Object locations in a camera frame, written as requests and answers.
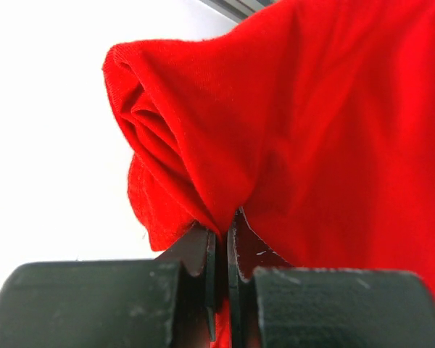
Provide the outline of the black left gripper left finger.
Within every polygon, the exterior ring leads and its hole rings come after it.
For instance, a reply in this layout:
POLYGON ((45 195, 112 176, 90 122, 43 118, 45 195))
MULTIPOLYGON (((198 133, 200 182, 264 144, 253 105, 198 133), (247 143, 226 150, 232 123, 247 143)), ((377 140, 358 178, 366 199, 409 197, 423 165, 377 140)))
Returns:
POLYGON ((215 257, 193 225, 153 260, 21 265, 0 291, 0 347, 208 347, 215 257))

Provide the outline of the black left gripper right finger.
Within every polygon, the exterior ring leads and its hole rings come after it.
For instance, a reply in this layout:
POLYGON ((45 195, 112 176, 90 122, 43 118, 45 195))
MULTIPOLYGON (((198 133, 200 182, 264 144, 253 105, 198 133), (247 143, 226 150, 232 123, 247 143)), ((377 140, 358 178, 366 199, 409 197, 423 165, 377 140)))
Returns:
POLYGON ((233 347, 435 347, 435 301, 415 274, 294 267, 241 210, 227 255, 233 347))

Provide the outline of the red t shirt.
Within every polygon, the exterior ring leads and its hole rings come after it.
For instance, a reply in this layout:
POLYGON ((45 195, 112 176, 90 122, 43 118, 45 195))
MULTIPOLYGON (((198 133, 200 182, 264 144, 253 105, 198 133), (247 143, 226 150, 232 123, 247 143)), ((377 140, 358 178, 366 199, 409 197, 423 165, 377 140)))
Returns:
POLYGON ((435 1, 279 1, 102 70, 153 250, 242 211, 293 265, 406 270, 435 299, 435 1))

